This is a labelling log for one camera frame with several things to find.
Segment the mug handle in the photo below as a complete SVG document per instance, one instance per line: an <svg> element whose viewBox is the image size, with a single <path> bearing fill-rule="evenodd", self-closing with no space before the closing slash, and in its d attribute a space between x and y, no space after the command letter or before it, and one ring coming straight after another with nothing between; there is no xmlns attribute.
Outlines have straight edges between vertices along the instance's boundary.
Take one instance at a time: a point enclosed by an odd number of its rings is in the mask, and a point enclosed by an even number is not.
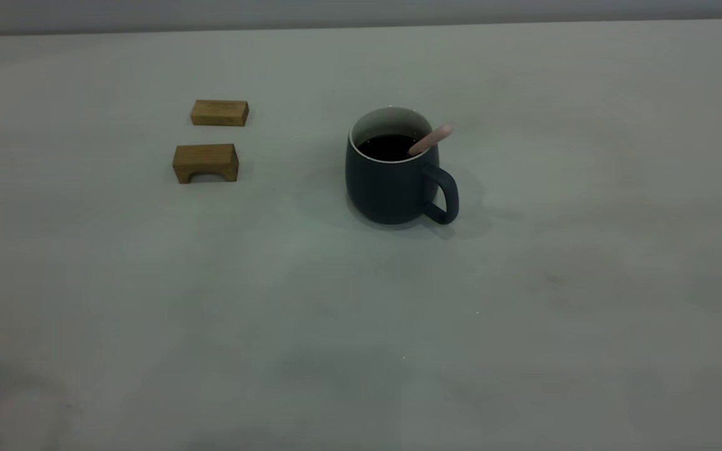
<svg viewBox="0 0 722 451"><path fill-rule="evenodd" d="M433 165L425 165L422 168L422 174L442 188L444 203L447 206L445 212L433 202L429 202L425 204L423 212L440 224L450 224L459 214L459 190L456 187L456 181L443 169Z"/></svg>

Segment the wooden bridge block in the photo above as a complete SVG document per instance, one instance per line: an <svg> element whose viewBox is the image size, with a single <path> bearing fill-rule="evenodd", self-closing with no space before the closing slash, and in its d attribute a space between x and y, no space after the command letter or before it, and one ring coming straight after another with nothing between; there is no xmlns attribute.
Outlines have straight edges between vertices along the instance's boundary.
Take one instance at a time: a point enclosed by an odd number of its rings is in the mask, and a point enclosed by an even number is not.
<svg viewBox="0 0 722 451"><path fill-rule="evenodd" d="M191 110L193 125L232 125L243 127L249 103L232 100L197 100Z"/></svg>
<svg viewBox="0 0 722 451"><path fill-rule="evenodd" d="M238 156L233 145L179 145L172 166L180 183L191 183L194 174L219 174L227 182L238 178Z"/></svg>

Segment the gray wall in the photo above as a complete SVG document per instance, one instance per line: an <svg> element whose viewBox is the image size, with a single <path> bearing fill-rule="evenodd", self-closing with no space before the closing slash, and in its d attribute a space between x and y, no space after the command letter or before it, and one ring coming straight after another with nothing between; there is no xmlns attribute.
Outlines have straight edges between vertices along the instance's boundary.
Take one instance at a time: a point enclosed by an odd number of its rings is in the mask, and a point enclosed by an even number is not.
<svg viewBox="0 0 722 451"><path fill-rule="evenodd" d="M722 0L0 0L0 34L722 18Z"/></svg>

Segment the mug rim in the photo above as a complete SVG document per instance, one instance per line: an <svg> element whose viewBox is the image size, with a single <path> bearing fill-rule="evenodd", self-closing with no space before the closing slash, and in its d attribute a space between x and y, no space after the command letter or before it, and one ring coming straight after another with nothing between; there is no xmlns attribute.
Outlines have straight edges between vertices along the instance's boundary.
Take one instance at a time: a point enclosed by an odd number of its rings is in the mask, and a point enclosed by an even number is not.
<svg viewBox="0 0 722 451"><path fill-rule="evenodd" d="M371 114L376 111L383 111L383 110L406 110L406 111L415 112L416 114L418 114L419 117L425 119L425 122L427 122L427 126L429 126L430 129L433 129L433 126L431 125L431 121L428 120L427 117L425 117L423 114L421 114L419 111L416 111L413 108L405 108L404 106L389 105L389 106L384 106L383 108L375 108L374 110L365 112L363 115L361 115L361 117L363 118L363 117L366 117L366 115L368 115L368 114ZM358 148L355 146L355 141L353 141L353 131L355 130L355 126L358 125L359 120L361 120L361 118L358 118L355 121L355 123L353 123L353 126L350 127L350 133L347 135L347 140L350 143L350 145L353 146L353 150L355 151L355 153L359 154L361 157L366 158L367 160L370 160L370 162L383 163L384 165L399 165L400 163L413 162L413 160L416 160L419 157L427 154L431 150L431 149L427 149L425 152L422 152L419 155L415 155L415 156L413 156L411 158L407 158L405 160L400 160L399 162L384 162L383 160L376 160L375 158L367 157L366 155L361 153L360 150L358 150Z"/></svg>

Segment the coffee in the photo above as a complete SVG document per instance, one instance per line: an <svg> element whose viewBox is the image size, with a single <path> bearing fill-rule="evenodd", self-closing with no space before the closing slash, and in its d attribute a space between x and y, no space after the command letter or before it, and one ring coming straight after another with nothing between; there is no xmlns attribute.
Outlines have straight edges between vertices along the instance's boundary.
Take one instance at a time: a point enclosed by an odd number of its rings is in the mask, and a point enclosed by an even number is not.
<svg viewBox="0 0 722 451"><path fill-rule="evenodd" d="M367 140L358 146L359 152L381 162L401 162L407 160L409 149L416 140L404 135L384 135Z"/></svg>

